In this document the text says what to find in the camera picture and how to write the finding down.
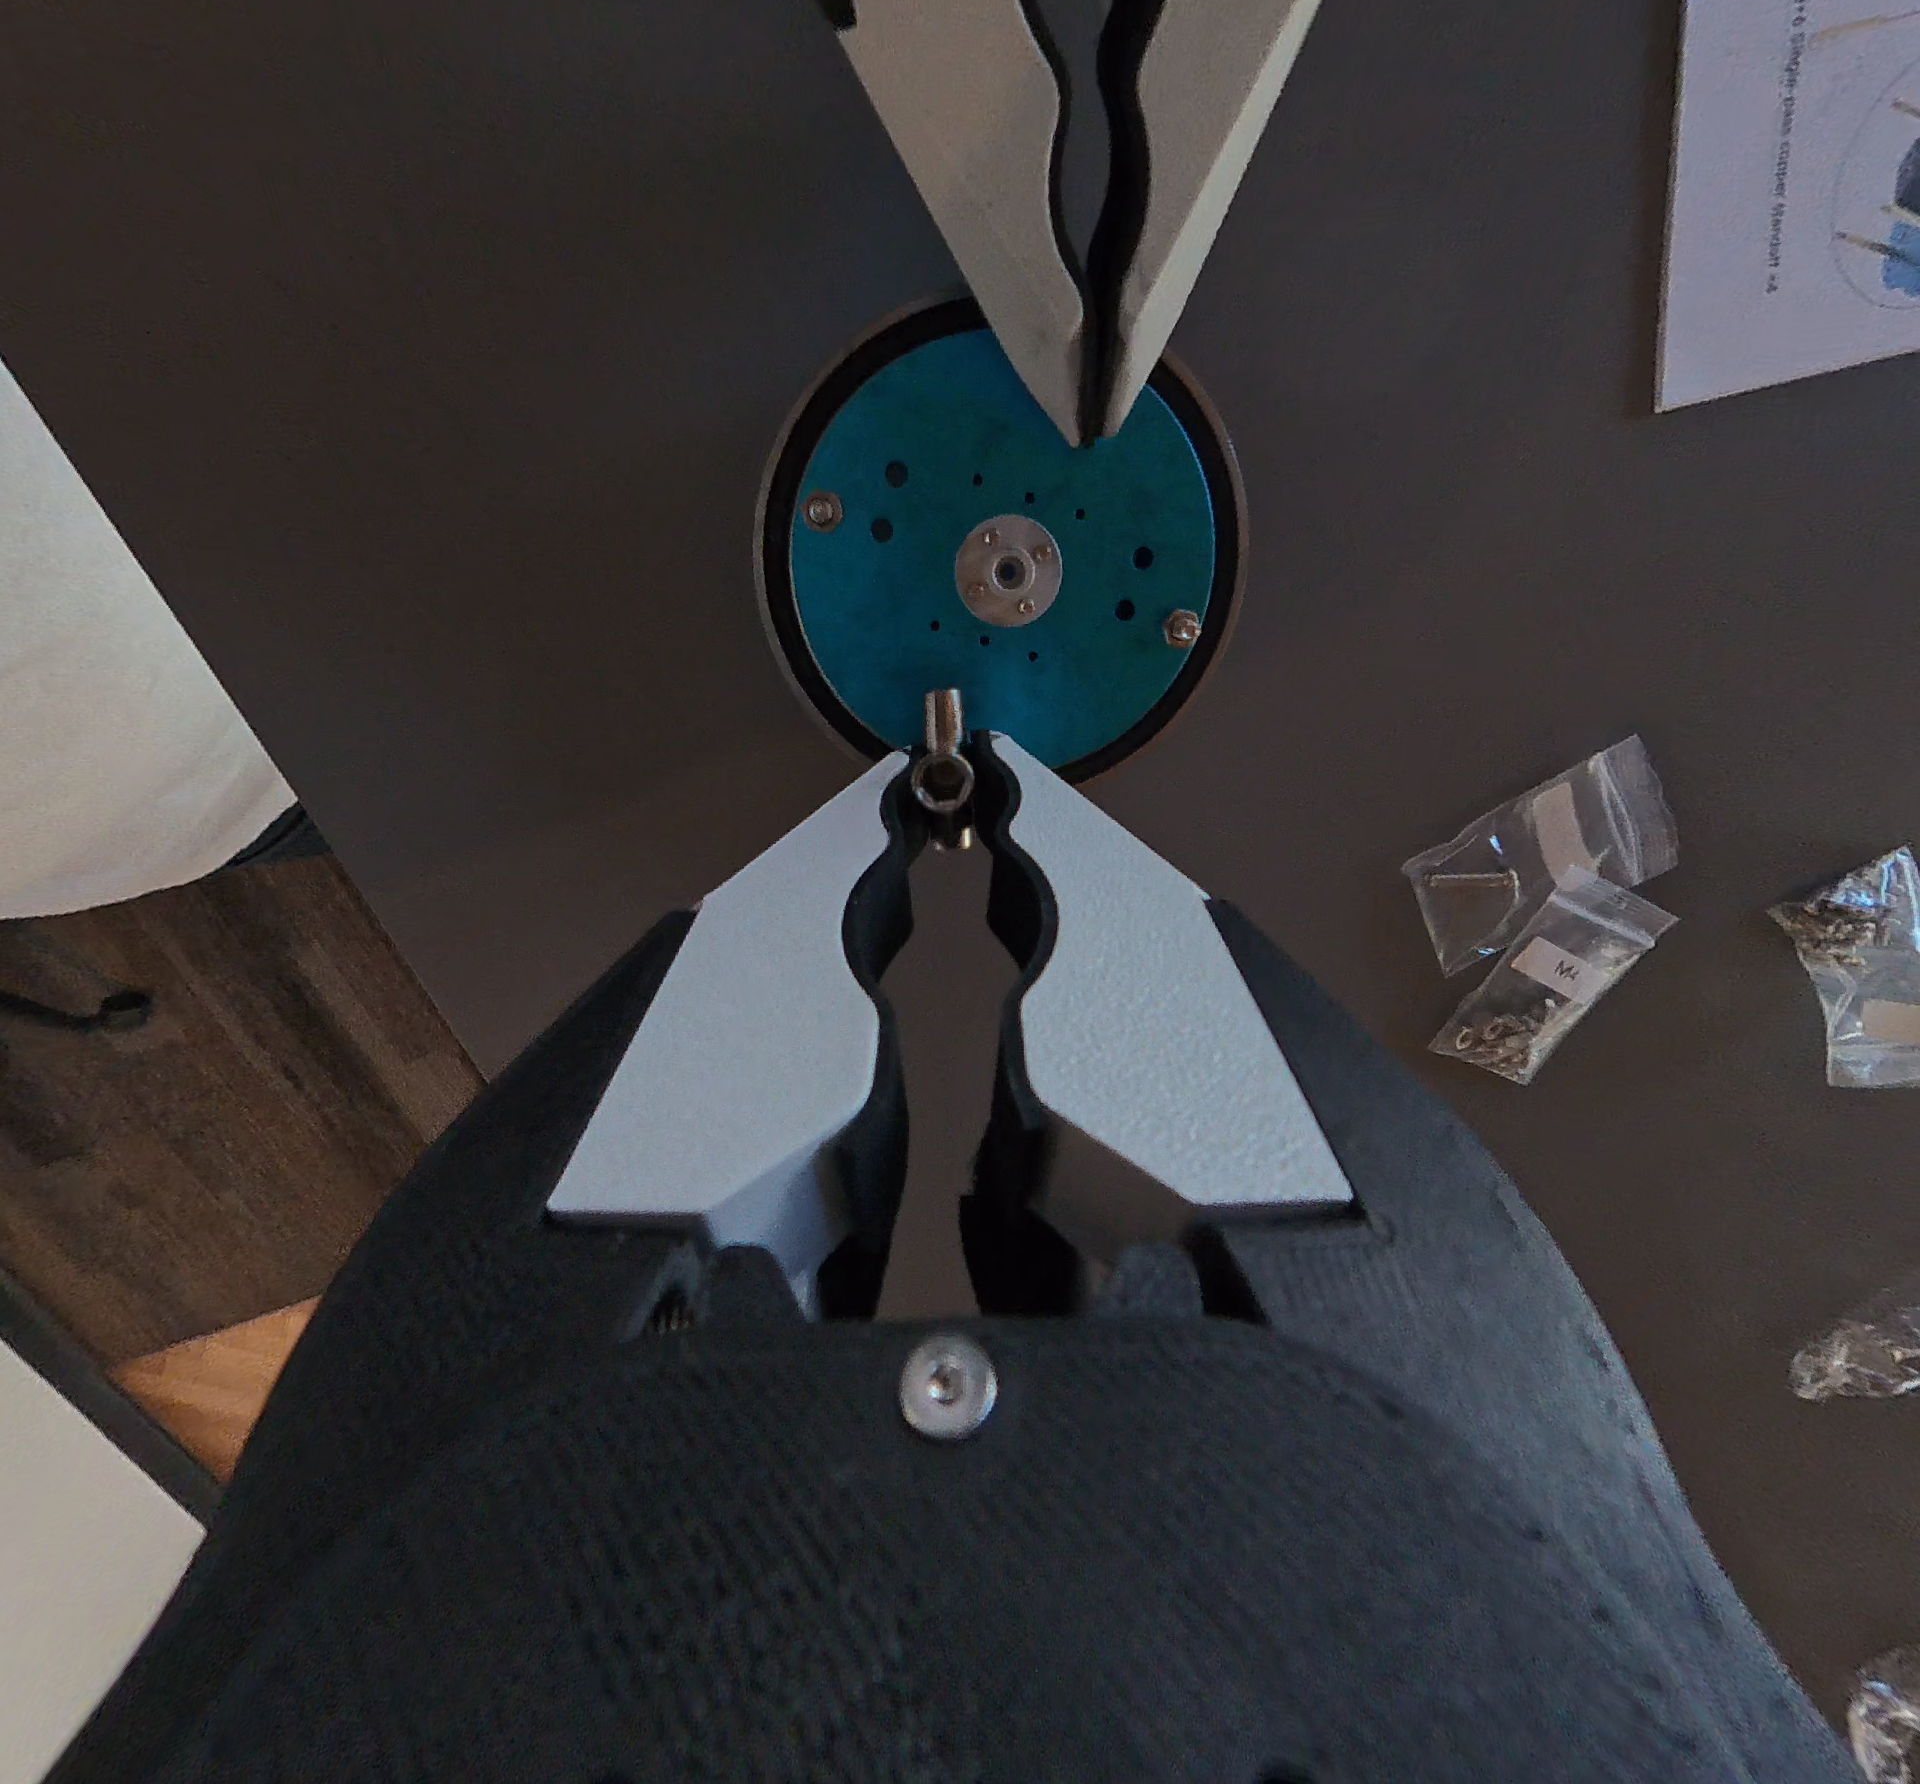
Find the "clear bag of dark screws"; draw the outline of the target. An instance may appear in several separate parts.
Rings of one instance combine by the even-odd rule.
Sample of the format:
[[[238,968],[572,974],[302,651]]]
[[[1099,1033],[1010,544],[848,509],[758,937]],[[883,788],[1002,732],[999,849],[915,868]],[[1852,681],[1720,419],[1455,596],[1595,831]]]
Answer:
[[[1917,865],[1902,844],[1768,917],[1788,935],[1825,1021],[1827,1085],[1917,1083]]]

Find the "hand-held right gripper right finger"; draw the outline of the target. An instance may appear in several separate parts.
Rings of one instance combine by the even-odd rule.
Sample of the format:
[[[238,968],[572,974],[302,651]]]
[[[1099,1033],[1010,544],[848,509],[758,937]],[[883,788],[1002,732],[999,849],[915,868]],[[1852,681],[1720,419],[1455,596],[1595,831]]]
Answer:
[[[1352,1185],[1209,896],[1015,739],[1002,859],[1037,893],[1007,1081],[1037,1213],[1341,1210]]]

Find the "crumpled clear plastic wrap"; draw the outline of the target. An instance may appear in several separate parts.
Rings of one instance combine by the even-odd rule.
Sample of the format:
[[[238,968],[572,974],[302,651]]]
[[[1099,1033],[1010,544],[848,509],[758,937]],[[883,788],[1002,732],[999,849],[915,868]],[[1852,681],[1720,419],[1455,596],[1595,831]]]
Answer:
[[[1845,1737],[1864,1780],[1917,1782],[1917,1645],[1868,1658],[1854,1674]]]
[[[1805,1401],[1893,1399],[1917,1392],[1917,1300],[1889,1290],[1806,1339],[1788,1362]]]

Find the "metal cross socket wrench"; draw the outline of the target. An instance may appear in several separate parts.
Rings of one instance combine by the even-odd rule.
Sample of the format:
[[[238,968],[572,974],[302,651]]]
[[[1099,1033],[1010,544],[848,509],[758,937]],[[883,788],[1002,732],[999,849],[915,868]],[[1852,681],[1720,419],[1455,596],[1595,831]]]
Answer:
[[[975,768],[965,743],[962,692],[925,692],[922,754],[910,766],[910,788],[926,817],[930,841],[946,851],[973,846]]]

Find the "instruction sheet with blue drawings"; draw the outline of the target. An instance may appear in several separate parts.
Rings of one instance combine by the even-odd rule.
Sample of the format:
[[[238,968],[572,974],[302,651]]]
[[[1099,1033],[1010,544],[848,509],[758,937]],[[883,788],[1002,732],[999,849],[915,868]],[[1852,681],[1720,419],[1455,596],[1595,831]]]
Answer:
[[[1682,0],[1654,405],[1917,345],[1917,0]]]

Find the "clear plastic parts bag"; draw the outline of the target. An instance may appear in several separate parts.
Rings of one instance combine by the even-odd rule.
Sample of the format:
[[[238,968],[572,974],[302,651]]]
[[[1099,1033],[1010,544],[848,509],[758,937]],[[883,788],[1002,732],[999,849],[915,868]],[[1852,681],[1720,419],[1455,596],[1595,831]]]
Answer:
[[[1675,917],[1589,868],[1569,874],[1429,1049],[1526,1085]]]
[[[1630,735],[1404,862],[1445,976],[1498,955],[1569,874],[1631,889],[1672,868],[1678,830],[1644,739]]]

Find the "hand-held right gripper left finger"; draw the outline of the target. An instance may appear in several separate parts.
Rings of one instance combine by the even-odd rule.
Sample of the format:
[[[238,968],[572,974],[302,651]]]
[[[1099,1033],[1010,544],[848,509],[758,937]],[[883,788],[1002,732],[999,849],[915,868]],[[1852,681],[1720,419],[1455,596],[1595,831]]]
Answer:
[[[550,1192],[556,1220],[883,1276],[907,1172],[881,976],[920,825],[897,752],[706,893]]]

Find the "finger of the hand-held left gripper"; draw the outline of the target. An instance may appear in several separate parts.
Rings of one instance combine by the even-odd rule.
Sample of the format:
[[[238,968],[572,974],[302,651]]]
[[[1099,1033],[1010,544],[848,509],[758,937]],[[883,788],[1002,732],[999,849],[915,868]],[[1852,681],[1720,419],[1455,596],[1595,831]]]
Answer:
[[[1083,433],[1155,367],[1322,0],[1114,0],[1095,74],[1112,165],[1086,255]]]
[[[1021,0],[850,0],[842,46],[1002,353],[1069,443],[1086,308],[1057,230],[1063,87]]]

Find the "person's white t-shirt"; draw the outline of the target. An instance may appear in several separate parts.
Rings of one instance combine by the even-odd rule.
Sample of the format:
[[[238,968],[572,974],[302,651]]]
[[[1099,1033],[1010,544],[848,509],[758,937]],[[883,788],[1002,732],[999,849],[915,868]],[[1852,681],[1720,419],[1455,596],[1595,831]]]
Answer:
[[[2,372],[2,917],[312,849],[273,757]]]

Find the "blue disc with black rim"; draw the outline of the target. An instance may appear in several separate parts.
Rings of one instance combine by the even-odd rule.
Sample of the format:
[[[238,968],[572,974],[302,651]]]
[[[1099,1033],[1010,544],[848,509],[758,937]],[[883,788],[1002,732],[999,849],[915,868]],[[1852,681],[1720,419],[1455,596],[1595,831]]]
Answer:
[[[803,521],[829,489],[842,521]],[[1246,511],[1225,429],[1161,362],[1114,437],[1072,447],[973,300],[910,308],[799,402],[758,507],[758,586],[803,701],[866,757],[962,692],[1066,780],[1142,747],[1231,628]],[[1193,608],[1193,650],[1163,641]]]

